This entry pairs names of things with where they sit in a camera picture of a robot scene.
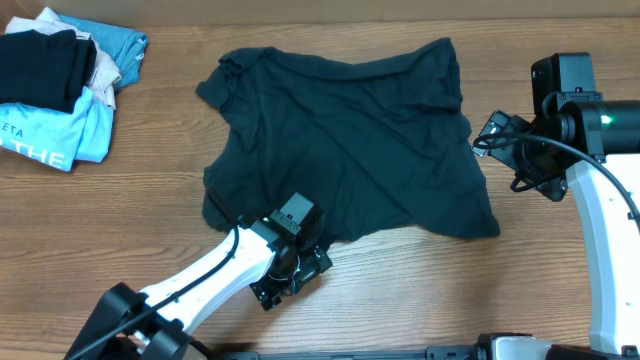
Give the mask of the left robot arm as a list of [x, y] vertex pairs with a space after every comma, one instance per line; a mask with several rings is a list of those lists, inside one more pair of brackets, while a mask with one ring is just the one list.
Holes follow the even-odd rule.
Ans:
[[279, 209], [240, 216], [213, 250], [172, 277], [134, 291], [119, 283], [100, 298], [69, 359], [181, 359], [193, 332], [244, 288], [264, 310], [332, 265], [318, 245], [319, 206], [299, 193]]

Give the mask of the folded beige garment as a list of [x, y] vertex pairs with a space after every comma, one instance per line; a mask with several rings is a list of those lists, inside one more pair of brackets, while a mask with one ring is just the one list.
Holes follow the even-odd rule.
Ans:
[[103, 51], [97, 40], [89, 32], [79, 30], [68, 24], [50, 8], [45, 7], [35, 19], [14, 16], [5, 28], [7, 34], [35, 30], [51, 35], [64, 30], [73, 30], [78, 40], [91, 40], [96, 49], [94, 70], [86, 82], [94, 97], [111, 109], [116, 109], [114, 85], [121, 80], [121, 74], [110, 55]]

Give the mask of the dark teal t-shirt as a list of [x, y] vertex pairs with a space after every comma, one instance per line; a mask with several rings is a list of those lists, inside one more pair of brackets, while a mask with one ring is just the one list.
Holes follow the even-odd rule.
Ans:
[[203, 176], [202, 213], [215, 229], [301, 194], [323, 211], [323, 246], [405, 226], [500, 233], [447, 38], [361, 64], [237, 49], [196, 92], [230, 127]]

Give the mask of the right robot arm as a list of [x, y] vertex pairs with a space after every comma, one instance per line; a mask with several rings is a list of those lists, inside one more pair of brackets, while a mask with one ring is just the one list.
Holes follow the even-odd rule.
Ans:
[[514, 172], [514, 192], [558, 202], [571, 192], [591, 288], [588, 346], [529, 334], [479, 336], [472, 359], [636, 359], [639, 356], [639, 103], [607, 101], [592, 58], [556, 53], [531, 67], [533, 121], [494, 112], [472, 143]]

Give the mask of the folded black garment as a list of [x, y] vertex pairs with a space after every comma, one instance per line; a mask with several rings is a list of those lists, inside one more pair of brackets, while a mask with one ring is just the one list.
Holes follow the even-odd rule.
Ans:
[[94, 43], [77, 38], [72, 30], [5, 34], [1, 37], [1, 102], [71, 113], [93, 73], [96, 57]]

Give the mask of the light blue printed t-shirt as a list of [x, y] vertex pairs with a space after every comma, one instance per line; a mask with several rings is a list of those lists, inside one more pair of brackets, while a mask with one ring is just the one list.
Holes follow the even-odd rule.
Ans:
[[109, 153], [114, 110], [87, 87], [70, 113], [21, 103], [1, 106], [1, 146], [55, 169], [102, 162]]

